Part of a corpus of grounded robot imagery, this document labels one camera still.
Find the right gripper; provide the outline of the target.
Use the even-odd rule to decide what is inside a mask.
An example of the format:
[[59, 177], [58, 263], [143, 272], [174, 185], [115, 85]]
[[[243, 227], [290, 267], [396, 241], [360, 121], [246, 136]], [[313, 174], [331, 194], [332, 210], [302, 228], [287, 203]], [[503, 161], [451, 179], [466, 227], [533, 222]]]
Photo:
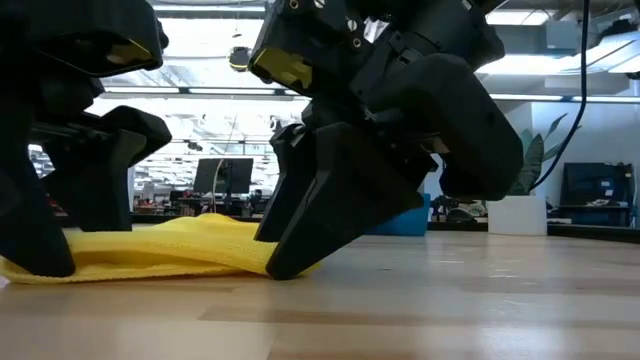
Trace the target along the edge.
[[462, 199], [502, 199], [523, 167], [515, 130], [468, 63], [450, 54], [400, 64], [360, 97], [318, 96], [308, 123], [318, 128], [307, 127], [315, 176], [300, 220], [275, 243], [265, 267], [275, 280], [292, 279], [421, 207], [411, 182], [431, 172], [436, 157], [444, 164], [442, 191]]

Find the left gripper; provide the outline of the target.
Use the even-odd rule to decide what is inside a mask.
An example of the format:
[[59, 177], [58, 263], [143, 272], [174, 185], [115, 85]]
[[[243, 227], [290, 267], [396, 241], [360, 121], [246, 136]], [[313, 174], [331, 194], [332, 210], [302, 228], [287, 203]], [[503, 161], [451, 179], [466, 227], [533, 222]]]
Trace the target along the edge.
[[165, 122], [120, 105], [103, 115], [88, 108], [105, 92], [83, 74], [27, 74], [16, 99], [1, 101], [1, 255], [27, 272], [75, 272], [65, 235], [28, 156], [28, 137], [54, 166], [45, 188], [85, 232], [132, 229], [127, 173], [172, 140]]

